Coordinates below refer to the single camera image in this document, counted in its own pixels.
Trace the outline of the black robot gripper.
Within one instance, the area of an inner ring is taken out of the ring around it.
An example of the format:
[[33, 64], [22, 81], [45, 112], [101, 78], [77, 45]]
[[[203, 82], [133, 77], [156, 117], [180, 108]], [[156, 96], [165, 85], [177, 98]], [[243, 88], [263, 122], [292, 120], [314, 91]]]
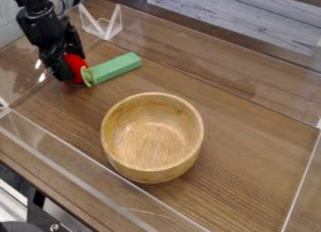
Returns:
[[70, 81], [73, 72], [65, 59], [66, 54], [85, 58], [81, 39], [70, 25], [68, 15], [58, 16], [54, 6], [48, 5], [40, 11], [22, 7], [16, 15], [17, 24], [38, 49], [38, 58], [58, 81]]

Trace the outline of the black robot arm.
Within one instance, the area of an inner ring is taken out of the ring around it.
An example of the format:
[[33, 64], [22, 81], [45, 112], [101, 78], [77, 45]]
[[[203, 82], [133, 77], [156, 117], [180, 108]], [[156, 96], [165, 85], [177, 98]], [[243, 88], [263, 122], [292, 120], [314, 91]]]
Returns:
[[56, 14], [50, 0], [14, 0], [20, 7], [16, 21], [29, 43], [37, 47], [38, 59], [58, 81], [76, 80], [68, 56], [85, 58], [81, 40], [69, 16]]

